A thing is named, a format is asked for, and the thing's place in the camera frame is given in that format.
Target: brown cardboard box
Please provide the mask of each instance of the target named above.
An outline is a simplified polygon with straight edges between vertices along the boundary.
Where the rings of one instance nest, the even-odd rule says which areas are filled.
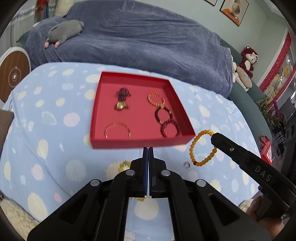
[[[2,153],[4,141],[6,139],[8,129],[15,115],[11,111],[0,110],[0,156]]]

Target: red box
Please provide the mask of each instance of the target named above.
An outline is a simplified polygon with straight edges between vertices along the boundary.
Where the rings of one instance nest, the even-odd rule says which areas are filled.
[[[118,102],[116,92],[126,87],[131,93],[127,97],[127,110],[116,110]],[[165,98],[165,106],[169,108],[178,122],[180,136],[173,124],[165,128],[168,138],[160,132],[161,125],[155,119],[156,107],[151,105],[147,97],[150,93],[159,93]],[[161,98],[151,97],[152,101],[161,103]],[[165,110],[159,111],[162,121],[169,118]],[[107,129],[108,139],[105,137],[106,127],[114,122],[127,125],[128,130],[121,125]],[[195,137],[194,129],[189,118],[168,80],[143,75],[102,72],[94,100],[91,118],[90,142],[94,149],[142,148],[157,146],[172,146],[188,143]]]

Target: red gift bag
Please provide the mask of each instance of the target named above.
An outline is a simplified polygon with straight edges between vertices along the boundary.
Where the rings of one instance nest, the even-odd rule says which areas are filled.
[[[272,166],[272,158],[271,158],[271,142],[267,136],[260,136],[259,141],[264,145],[262,149],[259,151],[261,155],[261,159],[265,161],[267,164]]]

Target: human hand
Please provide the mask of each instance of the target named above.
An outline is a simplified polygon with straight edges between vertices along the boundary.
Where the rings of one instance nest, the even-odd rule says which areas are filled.
[[[260,203],[261,196],[255,198],[252,201],[251,206],[246,211],[246,214],[248,214],[251,218],[253,218],[256,221],[258,221],[256,211],[260,207]],[[274,239],[284,228],[283,219],[281,218],[263,218],[259,220],[258,223],[269,231],[272,239]]]

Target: green cushion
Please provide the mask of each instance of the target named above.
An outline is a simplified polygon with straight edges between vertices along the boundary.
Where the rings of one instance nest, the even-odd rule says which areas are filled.
[[[247,94],[252,98],[255,103],[258,103],[265,99],[264,93],[259,87],[252,81],[252,88],[247,91]]]
[[[26,45],[26,41],[28,39],[28,36],[29,36],[29,33],[30,31],[28,32],[25,32],[18,40],[17,40],[17,43],[21,43],[22,45]]]
[[[227,47],[230,48],[231,51],[231,55],[233,57],[233,62],[236,62],[237,65],[239,66],[240,62],[242,61],[242,56],[239,52],[237,52],[230,44],[228,44],[227,42],[225,42],[223,39],[220,40],[220,43]]]
[[[229,98],[244,116],[256,141],[258,149],[263,147],[262,143],[259,141],[260,136],[265,135],[272,141],[272,135],[263,115],[261,114],[261,111],[258,109],[252,98],[241,86],[239,86],[238,83],[233,83]]]

